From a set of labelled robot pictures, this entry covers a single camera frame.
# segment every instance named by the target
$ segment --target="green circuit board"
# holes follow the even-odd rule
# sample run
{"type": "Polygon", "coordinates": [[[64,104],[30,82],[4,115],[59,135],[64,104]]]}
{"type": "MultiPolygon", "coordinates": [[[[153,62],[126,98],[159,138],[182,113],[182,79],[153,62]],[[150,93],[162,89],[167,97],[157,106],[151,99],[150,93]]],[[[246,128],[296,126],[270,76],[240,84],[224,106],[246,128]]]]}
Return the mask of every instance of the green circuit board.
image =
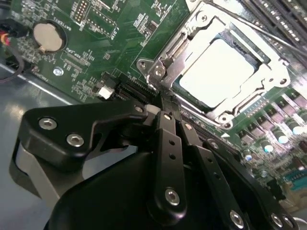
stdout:
{"type": "MultiPolygon", "coordinates": [[[[116,78],[129,78],[146,88],[145,77],[137,70],[136,61],[139,58],[154,60],[189,14],[185,0],[13,0],[13,19],[30,28],[37,22],[54,21],[65,31],[67,45],[56,53],[42,54],[31,34],[12,42],[24,59],[34,65],[32,73],[37,77],[82,103],[94,103],[100,100],[93,88],[105,72],[116,78]],[[53,73],[56,67],[63,70],[61,76],[53,73]]],[[[307,79],[297,68],[290,65],[288,69],[292,84],[267,92],[235,118],[230,130],[207,125],[183,113],[224,144],[240,152],[249,149],[254,154],[253,160],[245,163],[254,169],[255,177],[263,185],[273,178],[282,183],[285,175],[295,171],[291,162],[293,156],[307,165],[306,154],[298,147],[299,142],[307,139],[307,125],[301,118],[307,110],[289,100],[294,88],[304,90],[307,79]],[[272,132],[251,144],[242,142],[238,135],[240,130],[247,129],[272,106],[277,108],[280,97],[287,99],[295,114],[288,116],[278,110],[285,117],[282,123],[268,119],[275,129],[287,134],[289,142],[279,144],[272,132]],[[305,132],[294,135],[286,125],[291,120],[297,121],[305,132]],[[260,143],[264,139],[273,145],[273,152],[263,151],[260,143]]]]}
{"type": "Polygon", "coordinates": [[[184,0],[13,0],[12,17],[28,25],[55,21],[67,35],[67,46],[41,54],[31,37],[18,40],[33,73],[83,103],[98,102],[92,88],[103,72],[124,73],[145,83],[136,70],[139,57],[154,59],[189,14],[184,0]],[[151,24],[151,32],[144,31],[151,24]],[[54,67],[64,70],[53,74],[54,67]]]}

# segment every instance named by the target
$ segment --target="pcie slot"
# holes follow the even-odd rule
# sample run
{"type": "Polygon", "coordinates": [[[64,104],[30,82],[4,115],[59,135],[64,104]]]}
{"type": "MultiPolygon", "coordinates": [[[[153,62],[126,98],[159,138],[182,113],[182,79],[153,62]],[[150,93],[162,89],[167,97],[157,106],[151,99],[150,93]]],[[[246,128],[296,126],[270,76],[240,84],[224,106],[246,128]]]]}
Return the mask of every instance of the pcie slot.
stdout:
{"type": "MultiPolygon", "coordinates": [[[[262,12],[256,7],[255,3],[251,2],[251,0],[241,0],[241,3],[243,3],[249,9],[249,11],[259,20],[258,23],[261,23],[262,25],[264,25],[263,27],[266,28],[269,32],[273,33],[274,35],[278,35],[278,37],[280,37],[283,40],[289,41],[289,39],[285,38],[285,34],[278,27],[276,27],[272,21],[270,21],[266,16],[262,14],[262,12]]],[[[295,54],[293,52],[291,53],[298,61],[301,62],[301,64],[304,67],[307,68],[307,63],[304,58],[302,58],[300,55],[295,54]]]]}
{"type": "Polygon", "coordinates": [[[289,12],[283,7],[282,0],[271,0],[271,4],[283,15],[283,17],[290,22],[290,24],[296,29],[296,31],[301,34],[302,38],[307,41],[307,32],[301,27],[301,25],[298,24],[298,22],[293,18],[293,12],[291,10],[291,7],[287,7],[289,12]]]}
{"type": "Polygon", "coordinates": [[[215,135],[214,133],[204,129],[203,127],[201,127],[200,125],[198,125],[193,119],[189,118],[189,116],[187,116],[184,113],[181,113],[181,115],[183,116],[183,120],[187,123],[190,123],[193,125],[193,127],[196,130],[196,133],[199,137],[199,139],[201,141],[205,141],[207,139],[214,139],[217,143],[221,144],[227,151],[229,151],[230,153],[234,154],[235,156],[240,156],[239,152],[235,149],[233,149],[232,147],[230,147],[229,145],[227,145],[221,138],[219,138],[217,135],[215,135]]]}
{"type": "Polygon", "coordinates": [[[132,97],[135,97],[137,100],[141,101],[144,104],[149,104],[148,98],[138,90],[136,90],[134,87],[128,84],[124,84],[121,86],[121,91],[125,91],[128,94],[130,94],[132,97]]]}

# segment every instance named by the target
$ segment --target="hole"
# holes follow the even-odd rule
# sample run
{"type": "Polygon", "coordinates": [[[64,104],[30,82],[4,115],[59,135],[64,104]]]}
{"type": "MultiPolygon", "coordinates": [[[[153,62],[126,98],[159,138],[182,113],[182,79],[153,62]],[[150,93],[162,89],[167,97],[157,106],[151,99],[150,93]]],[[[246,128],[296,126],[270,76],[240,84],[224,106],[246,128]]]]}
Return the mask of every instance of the hole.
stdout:
{"type": "Polygon", "coordinates": [[[79,138],[73,137],[73,138],[71,139],[71,141],[72,141],[72,142],[79,143],[80,140],[79,140],[79,138]]]}
{"type": "Polygon", "coordinates": [[[221,179],[221,177],[220,177],[220,175],[219,174],[217,174],[216,172],[215,173],[213,173],[214,174],[214,176],[218,179],[218,180],[220,180],[221,179]]]}
{"type": "Polygon", "coordinates": [[[283,84],[285,84],[287,82],[287,79],[282,79],[279,83],[281,84],[281,85],[283,85],[283,84]]]}
{"type": "Polygon", "coordinates": [[[169,195],[169,197],[170,197],[172,200],[176,200],[176,196],[175,196],[174,193],[168,192],[168,195],[169,195]]]}
{"type": "Polygon", "coordinates": [[[44,121],[44,125],[51,127],[52,126],[52,122],[51,121],[44,121]]]}
{"type": "Polygon", "coordinates": [[[172,160],[176,160],[176,156],[172,153],[169,154],[169,158],[172,159],[172,160]]]}

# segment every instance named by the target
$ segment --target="surface-mount component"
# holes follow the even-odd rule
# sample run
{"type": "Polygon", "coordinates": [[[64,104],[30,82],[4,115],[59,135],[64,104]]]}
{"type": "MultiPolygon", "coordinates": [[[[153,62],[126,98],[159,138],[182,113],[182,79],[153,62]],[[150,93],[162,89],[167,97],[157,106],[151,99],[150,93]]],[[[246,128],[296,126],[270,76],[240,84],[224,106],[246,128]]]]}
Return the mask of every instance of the surface-mount component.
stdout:
{"type": "Polygon", "coordinates": [[[278,101],[277,105],[289,116],[292,116],[293,114],[296,113],[296,110],[291,105],[289,105],[289,103],[284,99],[278,101]]]}
{"type": "Polygon", "coordinates": [[[289,141],[289,138],[280,130],[273,131],[274,136],[280,144],[286,144],[289,141]]]}
{"type": "Polygon", "coordinates": [[[54,21],[38,22],[33,27],[33,38],[43,53],[54,53],[66,46],[67,36],[63,28],[54,21]]]}
{"type": "Polygon", "coordinates": [[[276,109],[271,108],[267,111],[267,114],[269,117],[274,120],[276,123],[281,123],[284,121],[284,116],[282,116],[279,112],[276,111],[276,109]]]}
{"type": "Polygon", "coordinates": [[[272,124],[265,116],[259,117],[257,122],[262,128],[268,131],[274,127],[274,124],[272,124]]]}
{"type": "Polygon", "coordinates": [[[293,92],[291,95],[289,95],[292,101],[294,101],[299,107],[306,108],[307,106],[307,100],[302,95],[300,95],[298,92],[293,92]]]}
{"type": "Polygon", "coordinates": [[[238,135],[241,140],[247,144],[254,142],[254,138],[245,130],[241,130],[238,135]]]}
{"type": "Polygon", "coordinates": [[[259,138],[264,135],[264,132],[255,124],[251,123],[248,126],[249,132],[251,132],[252,135],[254,135],[256,138],[259,138]]]}
{"type": "Polygon", "coordinates": [[[294,164],[295,168],[299,171],[303,171],[305,169],[305,165],[298,157],[293,157],[292,163],[294,164]]]}
{"type": "Polygon", "coordinates": [[[287,126],[295,135],[301,135],[304,132],[303,127],[301,127],[296,121],[287,122],[287,126]]]}
{"type": "Polygon", "coordinates": [[[267,140],[263,140],[261,146],[265,152],[272,152],[274,150],[273,145],[267,140]]]}

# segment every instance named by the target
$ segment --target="wire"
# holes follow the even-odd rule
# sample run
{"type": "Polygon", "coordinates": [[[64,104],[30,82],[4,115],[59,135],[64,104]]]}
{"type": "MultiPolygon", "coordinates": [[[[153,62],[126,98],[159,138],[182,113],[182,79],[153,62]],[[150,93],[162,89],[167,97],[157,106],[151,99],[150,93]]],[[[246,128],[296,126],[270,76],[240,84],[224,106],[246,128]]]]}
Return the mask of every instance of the wire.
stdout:
{"type": "Polygon", "coordinates": [[[10,76],[4,79],[0,79],[0,84],[8,82],[12,79],[14,79],[15,77],[17,77],[19,74],[21,74],[24,70],[24,60],[23,57],[19,54],[18,50],[13,48],[8,42],[6,42],[5,40],[5,34],[1,35],[1,42],[4,41],[4,45],[6,46],[6,48],[11,52],[11,54],[14,55],[14,57],[16,58],[17,62],[18,62],[18,69],[10,76]]]}
{"type": "Polygon", "coordinates": [[[6,34],[1,34],[0,35],[0,41],[4,44],[4,45],[9,45],[10,44],[10,42],[9,42],[9,40],[8,40],[8,33],[6,33],[6,34]]]}
{"type": "Polygon", "coordinates": [[[284,41],[284,40],[282,40],[282,39],[276,37],[275,35],[272,35],[271,33],[269,33],[269,32],[267,32],[267,31],[263,30],[262,28],[260,28],[260,27],[258,27],[258,26],[256,26],[256,25],[254,25],[253,23],[251,23],[250,21],[246,20],[245,18],[243,18],[243,17],[237,15],[236,13],[233,13],[233,12],[231,12],[231,11],[225,9],[224,7],[222,7],[222,6],[220,6],[220,5],[216,4],[216,3],[214,3],[214,2],[212,2],[212,1],[209,1],[209,0],[203,0],[203,1],[204,1],[206,4],[211,5],[211,6],[215,7],[215,8],[217,8],[217,9],[219,9],[220,11],[223,11],[224,13],[228,14],[229,16],[231,16],[231,17],[237,19],[238,21],[242,22],[243,24],[245,24],[245,25],[251,27],[252,29],[258,31],[259,33],[261,33],[261,34],[263,34],[263,35],[265,35],[265,36],[271,38],[272,40],[275,40],[276,42],[278,42],[278,43],[284,45],[285,47],[287,47],[287,48],[289,48],[289,49],[291,49],[291,50],[293,50],[293,51],[295,51],[295,52],[299,53],[300,55],[302,55],[302,56],[304,56],[304,57],[307,58],[307,52],[304,52],[304,51],[302,51],[302,50],[296,48],[295,46],[293,46],[293,45],[287,43],[286,41],[284,41]]]}

